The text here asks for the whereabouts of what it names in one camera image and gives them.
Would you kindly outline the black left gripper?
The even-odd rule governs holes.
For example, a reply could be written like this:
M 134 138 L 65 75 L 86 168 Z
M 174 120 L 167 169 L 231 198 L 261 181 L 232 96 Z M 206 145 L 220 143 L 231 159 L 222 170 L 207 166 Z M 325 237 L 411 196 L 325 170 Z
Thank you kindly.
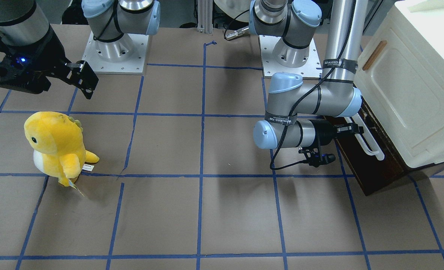
M 328 165 L 336 160 L 334 154 L 324 154 L 322 149 L 322 146 L 326 146 L 332 141 L 335 134 L 360 135 L 364 133 L 364 128 L 359 126 L 357 123 L 339 124 L 333 127 L 329 121 L 314 120 L 313 127 L 316 131 L 316 148 L 318 149 L 318 152 L 316 152 L 314 149 L 299 149 L 299 153 L 304 154 L 306 157 L 306 159 L 301 162 L 312 167 Z

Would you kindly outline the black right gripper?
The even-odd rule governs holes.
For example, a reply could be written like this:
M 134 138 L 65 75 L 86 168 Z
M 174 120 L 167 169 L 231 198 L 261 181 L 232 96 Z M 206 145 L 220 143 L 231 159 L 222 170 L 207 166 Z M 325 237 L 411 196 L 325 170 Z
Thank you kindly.
M 64 47 L 49 26 L 44 37 L 25 46 L 11 46 L 0 33 L 0 87 L 31 94 L 48 91 L 47 77 L 58 78 L 91 99 L 99 79 L 85 60 L 67 62 Z

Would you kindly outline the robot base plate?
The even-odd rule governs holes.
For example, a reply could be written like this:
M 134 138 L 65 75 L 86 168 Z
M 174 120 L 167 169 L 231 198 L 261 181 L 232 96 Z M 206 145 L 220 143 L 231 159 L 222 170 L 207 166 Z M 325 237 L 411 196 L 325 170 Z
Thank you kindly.
M 323 73 L 314 39 L 309 47 L 296 49 L 285 44 L 281 37 L 260 35 L 259 45 L 264 78 L 288 72 L 304 79 L 316 79 Z
M 97 74 L 142 75 L 150 36 L 124 34 L 121 39 L 104 43 L 95 41 L 90 33 L 82 59 Z

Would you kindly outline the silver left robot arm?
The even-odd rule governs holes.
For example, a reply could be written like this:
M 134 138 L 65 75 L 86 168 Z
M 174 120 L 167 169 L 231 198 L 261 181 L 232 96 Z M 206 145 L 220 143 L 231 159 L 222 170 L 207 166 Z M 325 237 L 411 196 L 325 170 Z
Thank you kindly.
M 330 164 L 335 155 L 323 154 L 332 140 L 363 133 L 357 124 L 332 125 L 300 114 L 351 117 L 362 104 L 361 91 L 353 86 L 358 69 L 359 44 L 363 34 L 366 0 L 334 0 L 324 60 L 313 46 L 316 28 L 323 19 L 312 0 L 253 0 L 248 28 L 251 34 L 273 36 L 269 48 L 270 78 L 264 119 L 253 128 L 253 140 L 260 149 L 299 149 L 302 164 L 313 167 Z

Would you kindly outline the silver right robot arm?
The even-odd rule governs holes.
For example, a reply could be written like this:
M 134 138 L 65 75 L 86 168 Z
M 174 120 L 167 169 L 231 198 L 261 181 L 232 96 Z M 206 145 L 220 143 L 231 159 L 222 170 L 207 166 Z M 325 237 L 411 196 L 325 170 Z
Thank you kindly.
M 156 0 L 74 0 L 61 21 L 89 25 L 99 57 L 114 63 L 133 54 L 130 34 L 157 34 L 160 14 Z M 74 85 L 87 99 L 99 81 L 86 60 L 68 60 L 35 0 L 0 0 L 0 87 L 40 94 L 49 90 L 49 77 Z

